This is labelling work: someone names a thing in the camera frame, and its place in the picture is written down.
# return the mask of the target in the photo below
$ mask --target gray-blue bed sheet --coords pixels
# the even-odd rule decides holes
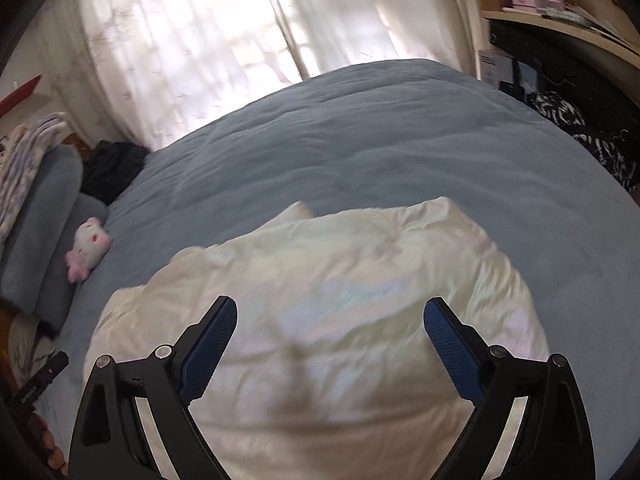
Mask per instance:
[[[523,104],[426,60],[356,65],[231,113],[149,156],[110,208],[113,245],[76,292],[70,365],[39,410],[68,452],[92,331],[110,295],[177,251],[247,233],[296,200],[316,215],[447,196],[529,284],[570,359],[599,479],[640,436],[640,208]]]

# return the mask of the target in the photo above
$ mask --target pink and white plush toy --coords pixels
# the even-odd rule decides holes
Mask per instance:
[[[69,283],[84,282],[111,245],[111,238],[92,216],[76,231],[74,248],[65,254]]]

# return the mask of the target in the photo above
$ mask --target mattress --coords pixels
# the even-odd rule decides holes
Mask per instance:
[[[82,361],[110,295],[188,246],[247,233],[302,200],[317,216],[447,196],[529,285],[572,364],[597,478],[640,436],[640,208],[567,134],[426,60],[350,66],[267,96],[149,156],[110,207],[113,245],[60,337],[68,369],[38,405],[68,452]]]

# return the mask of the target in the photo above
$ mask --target blue gripper pad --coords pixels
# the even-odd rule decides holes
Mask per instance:
[[[436,300],[429,300],[424,306],[424,329],[447,369],[458,395],[470,400],[477,408],[484,396],[480,381],[480,364]]]
[[[180,369],[180,400],[187,406],[204,394],[238,323],[238,309],[227,300],[202,331]]]

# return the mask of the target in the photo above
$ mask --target silver bolt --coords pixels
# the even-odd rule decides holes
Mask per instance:
[[[500,345],[493,345],[491,348],[489,348],[489,352],[491,352],[491,355],[497,358],[503,358],[503,357],[507,357],[507,349],[504,346],[500,346]]]
[[[156,348],[156,357],[158,359],[164,359],[165,357],[169,357],[171,355],[172,348],[169,345],[162,345]]]
[[[567,366],[569,364],[569,361],[566,360],[566,357],[560,354],[554,354],[551,360],[556,366],[559,367]]]
[[[109,361],[111,361],[111,358],[108,355],[101,355],[95,360],[95,365],[98,368],[104,368],[109,364]]]

